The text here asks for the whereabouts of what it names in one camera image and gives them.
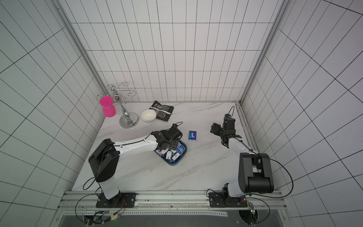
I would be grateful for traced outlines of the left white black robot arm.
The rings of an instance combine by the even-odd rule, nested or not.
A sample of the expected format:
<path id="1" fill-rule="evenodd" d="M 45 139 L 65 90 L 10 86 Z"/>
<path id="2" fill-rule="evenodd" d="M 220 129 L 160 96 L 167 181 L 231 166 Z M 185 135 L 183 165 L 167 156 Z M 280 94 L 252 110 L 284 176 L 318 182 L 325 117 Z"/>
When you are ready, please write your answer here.
<path id="1" fill-rule="evenodd" d="M 180 125 L 182 122 L 177 122 L 167 130 L 153 131 L 145 137 L 129 141 L 103 140 L 88 159 L 94 180 L 102 190 L 96 207 L 133 208 L 136 193 L 122 193 L 116 183 L 114 175 L 119 162 L 153 151 L 169 165 L 178 164 L 187 152 L 186 144 L 181 141 Z"/>

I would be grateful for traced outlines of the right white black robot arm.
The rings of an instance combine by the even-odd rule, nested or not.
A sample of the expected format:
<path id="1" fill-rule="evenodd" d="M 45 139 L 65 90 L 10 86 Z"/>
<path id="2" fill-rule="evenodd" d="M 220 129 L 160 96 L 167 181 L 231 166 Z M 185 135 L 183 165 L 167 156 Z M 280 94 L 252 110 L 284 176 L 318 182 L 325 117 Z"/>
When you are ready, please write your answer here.
<path id="1" fill-rule="evenodd" d="M 270 157 L 258 153 L 243 142 L 242 137 L 236 134 L 235 119 L 231 114 L 224 115 L 222 125 L 212 124 L 210 132 L 219 136 L 221 144 L 238 156 L 237 178 L 232 183 L 226 183 L 220 193 L 226 207 L 247 206 L 248 202 L 244 200 L 247 195 L 274 192 Z"/>

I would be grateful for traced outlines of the dark blue Tempo tissue pack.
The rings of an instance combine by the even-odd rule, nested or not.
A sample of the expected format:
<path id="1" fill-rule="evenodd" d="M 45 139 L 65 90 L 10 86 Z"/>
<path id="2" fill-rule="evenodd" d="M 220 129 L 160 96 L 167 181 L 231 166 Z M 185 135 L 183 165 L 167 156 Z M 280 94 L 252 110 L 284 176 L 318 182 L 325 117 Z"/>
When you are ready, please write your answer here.
<path id="1" fill-rule="evenodd" d="M 196 140 L 197 140 L 197 132 L 196 131 L 189 131 L 188 141 L 196 142 Z"/>

